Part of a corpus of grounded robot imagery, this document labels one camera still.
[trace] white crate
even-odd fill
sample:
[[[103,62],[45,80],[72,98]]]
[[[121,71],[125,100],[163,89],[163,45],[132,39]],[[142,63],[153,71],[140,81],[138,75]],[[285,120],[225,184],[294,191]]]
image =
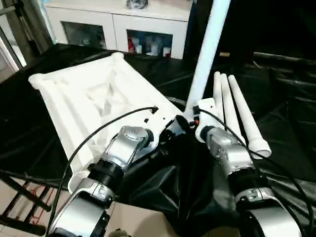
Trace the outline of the white crate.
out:
[[[132,114],[95,135],[71,163],[74,175],[98,160],[122,126],[143,126],[155,131],[159,116],[168,121],[181,114],[124,60],[122,53],[48,74],[35,74],[29,82],[40,91],[68,158],[102,124],[134,109],[159,108],[155,115],[150,111]],[[74,184],[68,184],[68,188],[72,191]]]

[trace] white tube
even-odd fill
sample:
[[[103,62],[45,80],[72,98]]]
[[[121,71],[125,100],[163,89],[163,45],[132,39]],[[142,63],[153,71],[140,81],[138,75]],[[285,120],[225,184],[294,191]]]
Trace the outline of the white tube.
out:
[[[214,73],[213,98],[215,101],[217,117],[224,122],[221,74],[219,72]]]
[[[213,1],[185,109],[184,115],[188,120],[193,120],[193,106],[203,97],[230,2],[231,0]]]
[[[262,138],[255,119],[253,118],[247,102],[245,101],[245,98],[238,86],[236,78],[233,75],[230,75],[228,80],[231,85],[241,121],[249,141],[249,149],[265,157],[269,157],[271,155],[269,144]]]
[[[221,83],[222,83],[222,94],[223,94],[223,104],[225,111],[225,122],[226,125],[243,141],[245,139],[241,135],[239,123],[234,107],[234,102],[229,88],[228,80],[226,74],[221,74]]]

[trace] tiled floor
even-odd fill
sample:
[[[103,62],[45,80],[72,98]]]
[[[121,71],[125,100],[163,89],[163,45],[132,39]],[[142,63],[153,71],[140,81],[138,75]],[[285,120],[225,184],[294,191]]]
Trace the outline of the tiled floor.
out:
[[[41,193],[43,187],[32,184],[28,187],[29,190],[38,187],[38,194]],[[47,200],[51,190],[46,195],[44,201]],[[49,204],[53,201],[56,190],[53,190],[52,196],[49,200]],[[15,196],[16,191],[11,189],[8,185],[0,181],[0,212],[2,213],[7,205],[10,203],[12,198]],[[58,208],[66,201],[69,197],[68,192],[62,192],[61,197],[58,202]],[[30,209],[32,208],[32,203],[28,201],[25,197],[21,197],[15,208],[10,212],[9,217],[24,220]],[[142,209],[138,207],[133,207],[121,203],[113,203],[110,213],[112,212],[111,219],[107,226],[107,231],[105,236],[107,237],[110,232],[115,231],[120,228],[125,230],[132,237],[177,237],[174,233],[172,227],[165,219],[164,215],[160,212],[151,211],[147,209]],[[35,213],[35,216],[39,216],[41,213],[41,208]],[[43,212],[39,224],[47,226],[50,213]],[[238,237],[238,233],[232,228],[218,228],[212,230],[202,237]],[[0,225],[0,237],[36,237],[26,232],[22,232],[10,227]]]

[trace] black plastic sheet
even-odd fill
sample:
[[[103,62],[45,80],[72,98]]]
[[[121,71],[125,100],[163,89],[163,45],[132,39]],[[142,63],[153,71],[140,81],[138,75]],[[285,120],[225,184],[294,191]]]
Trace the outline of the black plastic sheet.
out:
[[[28,77],[111,53],[56,45],[0,85],[0,172],[53,187],[58,185],[67,158],[40,93],[31,87]],[[125,59],[165,96],[186,100],[194,63],[142,55],[126,55]],[[232,72],[225,62],[216,62],[213,69],[227,74]],[[205,98],[212,96],[213,73]],[[271,146],[271,158],[299,180],[316,204],[313,195],[316,190],[314,78],[305,73],[257,68],[242,68],[233,73]],[[282,201],[289,204],[306,225],[307,209],[295,187],[266,161],[259,164],[269,174]],[[187,134],[161,144],[154,154],[137,161],[126,174],[118,200],[162,211],[178,234],[198,236],[217,226],[237,224],[232,198],[215,159],[192,134]]]

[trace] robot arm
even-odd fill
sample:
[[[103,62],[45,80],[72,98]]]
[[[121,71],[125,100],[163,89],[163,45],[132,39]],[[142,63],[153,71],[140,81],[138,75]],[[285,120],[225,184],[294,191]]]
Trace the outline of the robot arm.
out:
[[[216,114],[212,98],[199,101],[198,106]],[[200,115],[196,137],[206,143],[227,177],[240,214],[241,237],[301,237],[297,223],[275,197],[267,179],[255,170],[248,150],[217,125],[212,117]]]
[[[110,219],[109,209],[123,176],[135,155],[153,140],[150,130],[124,126],[112,139],[100,160],[91,164],[83,179],[62,206],[50,236],[103,237]]]

